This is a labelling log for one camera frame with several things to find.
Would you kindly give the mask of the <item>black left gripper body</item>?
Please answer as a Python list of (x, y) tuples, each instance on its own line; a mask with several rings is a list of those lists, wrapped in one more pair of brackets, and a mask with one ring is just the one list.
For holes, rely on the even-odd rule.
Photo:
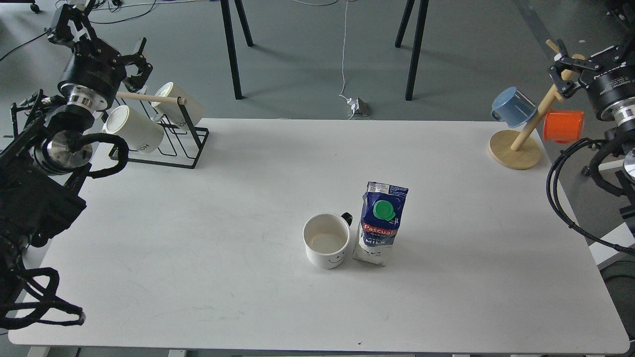
[(113, 63), (121, 54), (105, 42), (98, 42), (93, 52), (90, 49), (87, 43), (73, 45), (72, 55), (58, 83), (58, 90), (68, 97), (77, 87), (87, 88), (101, 98), (98, 110), (109, 109), (126, 76), (123, 66)]

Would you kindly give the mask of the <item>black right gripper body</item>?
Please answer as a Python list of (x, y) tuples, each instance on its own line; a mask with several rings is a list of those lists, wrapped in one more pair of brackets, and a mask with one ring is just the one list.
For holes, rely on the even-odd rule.
[(634, 120), (635, 70), (626, 62), (601, 73), (583, 71), (580, 84), (598, 120)]

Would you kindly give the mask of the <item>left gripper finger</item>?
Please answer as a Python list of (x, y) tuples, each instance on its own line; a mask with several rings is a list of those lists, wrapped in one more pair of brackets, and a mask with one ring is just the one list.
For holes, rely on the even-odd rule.
[(54, 45), (71, 49), (73, 53), (98, 53), (98, 38), (89, 22), (93, 2), (71, 2), (61, 5), (54, 14), (46, 38)]
[(127, 75), (124, 79), (124, 85), (129, 92), (137, 92), (149, 79), (153, 70), (152, 64), (148, 63), (144, 52), (147, 38), (140, 38), (134, 47), (133, 54), (119, 56), (119, 64), (123, 67), (134, 66), (136, 73)]

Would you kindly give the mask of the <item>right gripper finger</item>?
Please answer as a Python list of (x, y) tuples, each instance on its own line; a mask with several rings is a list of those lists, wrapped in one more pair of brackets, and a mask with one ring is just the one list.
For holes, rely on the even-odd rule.
[(619, 68), (634, 68), (635, 55), (630, 45), (615, 45), (593, 55), (593, 71), (605, 75)]
[(549, 68), (549, 75), (553, 80), (556, 98), (569, 99), (578, 90), (587, 90), (589, 86), (580, 83), (580, 78), (582, 72), (589, 68), (588, 60), (580, 54), (569, 56), (564, 43), (560, 39), (555, 42), (549, 39), (548, 47), (556, 53), (554, 64)]

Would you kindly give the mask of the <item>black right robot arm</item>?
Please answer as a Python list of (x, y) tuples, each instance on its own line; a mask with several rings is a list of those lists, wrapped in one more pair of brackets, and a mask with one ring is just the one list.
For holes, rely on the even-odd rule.
[[(595, 184), (613, 196), (626, 196), (629, 205), (621, 209), (622, 219), (634, 232), (634, 122), (635, 65), (634, 38), (608, 47), (588, 59), (574, 59), (562, 40), (554, 45), (557, 55), (549, 68), (556, 90), (565, 99), (584, 90), (596, 119), (614, 122), (605, 132), (606, 144), (590, 161), (587, 173)], [(616, 172), (619, 186), (603, 178), (599, 166), (607, 156), (623, 156), (621, 171)]]

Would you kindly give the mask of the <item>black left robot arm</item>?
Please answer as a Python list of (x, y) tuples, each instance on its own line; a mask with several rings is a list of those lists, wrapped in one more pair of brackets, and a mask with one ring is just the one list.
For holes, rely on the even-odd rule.
[(137, 91), (152, 72), (143, 56), (146, 39), (136, 52), (121, 55), (97, 37), (89, 14), (93, 0), (66, 2), (55, 11), (45, 31), (50, 43), (71, 49), (58, 83), (59, 94), (38, 91), (11, 107), (13, 122), (28, 113), (21, 132), (1, 152), (1, 327), (16, 330), (34, 323), (64, 327), (82, 325), (81, 307), (57, 296), (60, 276), (50, 267), (27, 269), (23, 254), (70, 228), (86, 208), (79, 196), (87, 178), (122, 171), (129, 146), (117, 135), (93, 133), (97, 112), (111, 108), (121, 84)]

